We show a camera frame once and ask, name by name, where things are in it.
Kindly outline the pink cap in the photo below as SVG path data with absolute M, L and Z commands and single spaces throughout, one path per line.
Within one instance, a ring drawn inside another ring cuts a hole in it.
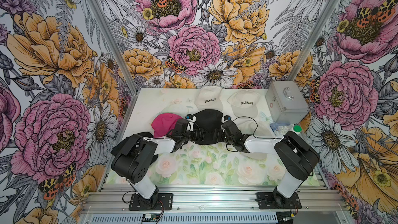
M 151 123 L 154 130 L 153 137 L 161 138 L 166 136 L 167 133 L 175 128 L 176 122 L 181 119 L 179 115 L 172 113 L 160 114 Z

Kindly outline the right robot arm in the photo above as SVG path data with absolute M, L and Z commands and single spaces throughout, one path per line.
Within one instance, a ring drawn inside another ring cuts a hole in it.
M 274 189 L 271 201 L 282 205 L 293 201 L 296 190 L 320 161 L 319 153 L 300 136 L 301 131 L 302 128 L 295 125 L 282 138 L 256 138 L 253 134 L 242 134 L 233 121 L 227 120 L 212 137 L 233 146 L 238 152 L 278 156 L 286 173 Z

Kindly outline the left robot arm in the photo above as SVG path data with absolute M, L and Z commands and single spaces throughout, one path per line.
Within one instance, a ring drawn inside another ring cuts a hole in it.
M 178 119 L 174 129 L 160 138 L 146 137 L 146 133 L 134 134 L 112 149 L 111 169 L 129 182 L 139 200 L 154 206 L 159 190 L 147 175 L 154 157 L 176 152 L 188 142 L 200 142 L 203 134 L 195 122 L 186 119 Z

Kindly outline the white Colorado cap back right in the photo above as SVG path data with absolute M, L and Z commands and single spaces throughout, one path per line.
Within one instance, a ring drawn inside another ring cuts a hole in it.
M 236 117 L 255 118 L 258 115 L 257 104 L 261 95 L 249 90 L 239 90 L 231 95 L 227 102 L 231 105 L 233 114 Z

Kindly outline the white Colorado cap back centre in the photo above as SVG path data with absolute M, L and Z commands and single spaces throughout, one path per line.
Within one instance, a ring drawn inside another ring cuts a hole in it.
M 203 87 L 194 102 L 198 110 L 223 111 L 223 103 L 220 99 L 221 91 L 222 88 L 217 86 Z

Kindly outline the clear plastic bag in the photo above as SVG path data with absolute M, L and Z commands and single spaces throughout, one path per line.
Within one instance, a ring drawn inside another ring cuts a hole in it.
M 294 125 L 285 123 L 271 123 L 269 126 L 277 137 L 284 136 L 294 127 Z

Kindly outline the silver metal case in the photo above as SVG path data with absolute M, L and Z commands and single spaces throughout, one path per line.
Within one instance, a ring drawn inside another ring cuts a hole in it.
M 274 123 L 298 124 L 309 112 L 298 86 L 292 81 L 274 81 L 265 95 Z

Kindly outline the white bottle green lid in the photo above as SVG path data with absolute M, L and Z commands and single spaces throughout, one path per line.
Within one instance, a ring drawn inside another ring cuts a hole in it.
M 302 127 L 300 125 L 295 125 L 292 129 L 296 134 L 300 134 L 302 132 Z

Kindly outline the small circuit board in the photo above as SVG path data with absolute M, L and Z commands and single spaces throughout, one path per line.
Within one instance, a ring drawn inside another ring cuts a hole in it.
M 155 214 L 155 213 L 143 214 L 141 218 L 141 223 L 157 224 L 161 219 L 161 217 L 162 214 Z

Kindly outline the perforated metal tray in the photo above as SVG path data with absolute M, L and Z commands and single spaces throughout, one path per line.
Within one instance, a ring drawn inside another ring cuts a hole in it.
M 156 224 L 150 214 L 95 214 L 88 224 Z M 166 212 L 160 224 L 276 224 L 275 212 L 258 213 L 171 213 Z

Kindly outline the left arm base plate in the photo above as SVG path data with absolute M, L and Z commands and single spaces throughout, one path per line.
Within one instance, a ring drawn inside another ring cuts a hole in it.
M 150 199 L 133 194 L 129 202 L 130 211 L 170 211 L 173 205 L 173 194 L 157 193 Z

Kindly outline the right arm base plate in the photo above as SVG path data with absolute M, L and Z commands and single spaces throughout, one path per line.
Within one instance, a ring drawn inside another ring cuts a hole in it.
M 296 192 L 290 198 L 285 198 L 277 191 L 257 192 L 256 197 L 259 209 L 298 210 L 302 208 L 301 200 Z

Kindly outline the aluminium front rail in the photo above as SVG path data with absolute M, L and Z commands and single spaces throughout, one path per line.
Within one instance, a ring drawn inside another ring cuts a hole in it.
M 258 212 L 257 193 L 272 192 L 273 186 L 163 185 L 160 193 L 172 193 L 172 212 Z M 89 213 L 127 213 L 131 187 L 125 184 L 105 185 L 89 195 L 83 209 Z M 345 203 L 337 190 L 321 186 L 302 186 L 298 192 L 300 212 L 343 211 Z

